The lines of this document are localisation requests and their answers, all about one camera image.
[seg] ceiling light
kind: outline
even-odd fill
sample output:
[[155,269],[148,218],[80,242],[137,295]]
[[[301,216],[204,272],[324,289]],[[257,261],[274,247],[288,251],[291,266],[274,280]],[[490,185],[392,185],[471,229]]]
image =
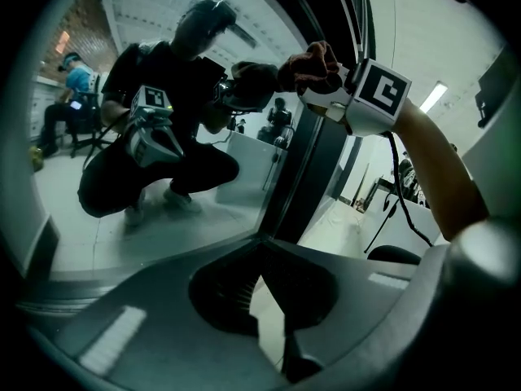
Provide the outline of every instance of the ceiling light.
[[437,101],[441,99],[441,96],[445,94],[445,91],[448,89],[449,88],[443,82],[438,81],[434,87],[434,90],[427,97],[427,100],[425,100],[420,106],[420,110],[424,113],[427,113],[429,110],[431,110],[432,106],[434,106]]

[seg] office chair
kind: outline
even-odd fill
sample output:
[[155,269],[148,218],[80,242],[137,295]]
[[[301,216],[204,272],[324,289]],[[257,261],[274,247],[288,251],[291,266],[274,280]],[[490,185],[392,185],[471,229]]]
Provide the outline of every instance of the office chair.
[[103,150],[103,145],[110,145],[112,142],[104,139],[98,140],[98,132],[101,131],[101,116],[99,106],[99,82],[100,74],[93,72],[90,79],[90,91],[80,91],[79,95],[85,97],[87,105],[87,118],[85,124],[91,132],[91,137],[85,140],[78,141],[74,144],[71,151],[71,158],[76,156],[76,152],[83,147],[94,145],[100,150]]

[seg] chair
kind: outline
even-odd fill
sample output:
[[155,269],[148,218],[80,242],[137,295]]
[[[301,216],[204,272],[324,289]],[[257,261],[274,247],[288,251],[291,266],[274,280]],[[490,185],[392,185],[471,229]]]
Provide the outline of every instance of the chair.
[[91,137],[85,140],[78,141],[74,144],[71,151],[71,158],[76,156],[76,152],[83,147],[95,146],[100,150],[103,150],[103,145],[110,145],[112,142],[104,139],[98,140],[98,132],[101,131],[101,114],[100,114],[100,99],[102,95],[99,93],[101,87],[100,82],[103,77],[93,72],[90,75],[89,91],[80,91],[79,95],[82,95],[86,101],[87,117],[83,120],[83,123],[78,124],[78,129],[81,132],[81,128],[88,130],[91,133]]

